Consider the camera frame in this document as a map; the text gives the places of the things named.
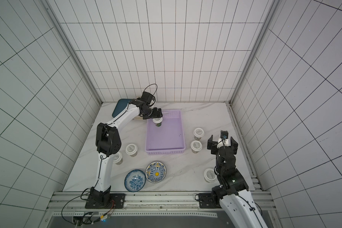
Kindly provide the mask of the green yogurt cup white lid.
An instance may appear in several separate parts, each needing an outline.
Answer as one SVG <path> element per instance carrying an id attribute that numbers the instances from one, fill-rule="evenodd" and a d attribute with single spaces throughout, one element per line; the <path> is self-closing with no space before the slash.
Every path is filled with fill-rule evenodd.
<path id="1" fill-rule="evenodd" d="M 162 125 L 162 117 L 154 118 L 153 123 L 155 124 L 156 127 L 160 127 Z"/>

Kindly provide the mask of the purple perforated plastic basket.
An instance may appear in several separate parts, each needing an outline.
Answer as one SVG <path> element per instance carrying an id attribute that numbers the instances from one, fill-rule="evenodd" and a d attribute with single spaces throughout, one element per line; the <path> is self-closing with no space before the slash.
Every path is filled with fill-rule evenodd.
<path id="1" fill-rule="evenodd" d="M 185 138 L 180 109 L 166 109 L 161 126 L 147 120 L 145 151 L 148 155 L 180 154 L 185 151 Z"/>

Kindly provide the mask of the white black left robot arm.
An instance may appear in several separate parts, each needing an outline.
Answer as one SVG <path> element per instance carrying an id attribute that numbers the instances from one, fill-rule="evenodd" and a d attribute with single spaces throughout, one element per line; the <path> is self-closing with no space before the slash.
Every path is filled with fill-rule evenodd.
<path id="1" fill-rule="evenodd" d="M 143 120 L 162 118 L 162 110 L 153 107 L 155 97 L 145 95 L 131 100 L 116 117 L 107 123 L 99 123 L 96 132 L 96 147 L 98 151 L 98 171 L 96 183 L 90 188 L 86 200 L 86 209 L 115 208 L 119 199 L 114 199 L 111 190 L 111 171 L 115 154 L 121 149 L 120 132 L 135 117 Z"/>

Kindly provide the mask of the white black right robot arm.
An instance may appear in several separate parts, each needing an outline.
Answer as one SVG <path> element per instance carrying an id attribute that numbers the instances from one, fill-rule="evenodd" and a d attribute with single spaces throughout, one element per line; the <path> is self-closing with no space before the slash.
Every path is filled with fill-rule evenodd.
<path id="1" fill-rule="evenodd" d="M 212 201 L 227 213 L 236 228 L 266 228 L 249 186 L 236 167 L 238 143 L 232 137 L 227 139 L 227 135 L 222 132 L 221 138 L 214 141 L 210 137 L 207 143 L 207 149 L 216 156 L 214 173 L 219 182 L 211 190 Z"/>

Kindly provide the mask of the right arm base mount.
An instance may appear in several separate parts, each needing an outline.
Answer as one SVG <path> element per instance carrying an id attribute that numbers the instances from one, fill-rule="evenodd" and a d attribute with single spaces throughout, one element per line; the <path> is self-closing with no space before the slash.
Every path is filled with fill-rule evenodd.
<path id="1" fill-rule="evenodd" d="M 219 198 L 212 193 L 199 193 L 195 196 L 201 209 L 220 209 Z"/>

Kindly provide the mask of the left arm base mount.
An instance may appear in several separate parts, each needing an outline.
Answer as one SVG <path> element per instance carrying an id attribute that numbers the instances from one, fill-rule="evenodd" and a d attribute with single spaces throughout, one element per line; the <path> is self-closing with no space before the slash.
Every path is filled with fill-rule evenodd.
<path id="1" fill-rule="evenodd" d="M 125 194 L 108 193 L 103 196 L 89 196 L 86 200 L 85 208 L 91 210 L 122 209 L 124 207 Z"/>

